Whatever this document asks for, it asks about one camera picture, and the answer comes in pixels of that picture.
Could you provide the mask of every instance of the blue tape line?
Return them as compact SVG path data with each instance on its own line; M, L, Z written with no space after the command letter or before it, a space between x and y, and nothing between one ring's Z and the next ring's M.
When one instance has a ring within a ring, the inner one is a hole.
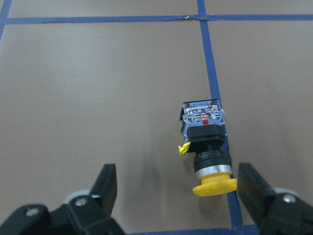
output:
M205 20L207 21L312 21L313 15L207 15Z
M312 21L313 15L206 15L200 5L199 15L176 16L106 16L106 17L46 17L0 18L0 24L48 24L48 23L109 23L109 22L168 22L168 21Z
M129 235L258 235L259 231L255 225L245 225L241 227L240 233L237 230L228 229L209 229L209 230L182 230L182 231L164 231L136 233Z
M1 41L1 37L2 37L5 23L8 19L11 4L12 4L12 0L4 0L2 8L1 8L1 12L0 12L0 41Z
M200 20L200 17L198 15L179 15L179 16L9 18L7 20L7 24L167 22L167 21L181 21L181 20Z
M197 0L198 2L198 11L199 15L204 14L205 12L205 3L204 0ZM221 94L219 89L219 83L217 80L216 68L214 63L214 56L212 51L212 44L209 32L209 26L207 21L200 21L200 28L202 34L203 50L205 56L206 70L209 80L210 92L212 99L218 99L222 106ZM225 143L222 146L224 152L228 153L228 138L226 137ZM240 210L239 201L236 196L236 192L231 192L227 194L228 208L230 213L231 226L234 230L242 227L242 214Z

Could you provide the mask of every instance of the metal ring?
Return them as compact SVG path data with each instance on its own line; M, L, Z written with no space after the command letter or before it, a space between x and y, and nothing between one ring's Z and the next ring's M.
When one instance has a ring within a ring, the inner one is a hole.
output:
M228 172L232 174L230 165L212 165L212 166L197 170L196 176L198 179L200 179L205 175L210 175L210 174L214 174L218 172Z

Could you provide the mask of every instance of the yellow tab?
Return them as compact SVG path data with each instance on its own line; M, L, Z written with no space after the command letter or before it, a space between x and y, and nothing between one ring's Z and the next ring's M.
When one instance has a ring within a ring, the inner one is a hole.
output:
M182 147L180 145L178 146L179 154L181 156L184 155L188 151L190 144L191 142L187 142L187 143L184 143Z
M200 181L201 185L192 189L199 197L220 195L237 190L237 179L231 179L228 172L206 175Z

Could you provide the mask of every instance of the red marking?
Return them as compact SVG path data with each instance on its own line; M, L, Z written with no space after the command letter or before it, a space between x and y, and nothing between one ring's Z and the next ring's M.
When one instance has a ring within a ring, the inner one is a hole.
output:
M207 116L205 114L201 115L201 120L202 120L202 124L203 125L208 125L209 124L209 120L207 119Z

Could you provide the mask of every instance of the screw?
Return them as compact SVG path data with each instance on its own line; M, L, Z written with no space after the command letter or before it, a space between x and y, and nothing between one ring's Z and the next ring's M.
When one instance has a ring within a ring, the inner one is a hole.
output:
M75 205L78 207L84 206L87 203L86 198L77 199Z
M38 212L39 210L37 208L29 208L25 214L26 216L31 217L31 216L36 215Z
M283 196L283 200L286 203L295 203L296 199L294 196L290 195L290 194L286 194Z

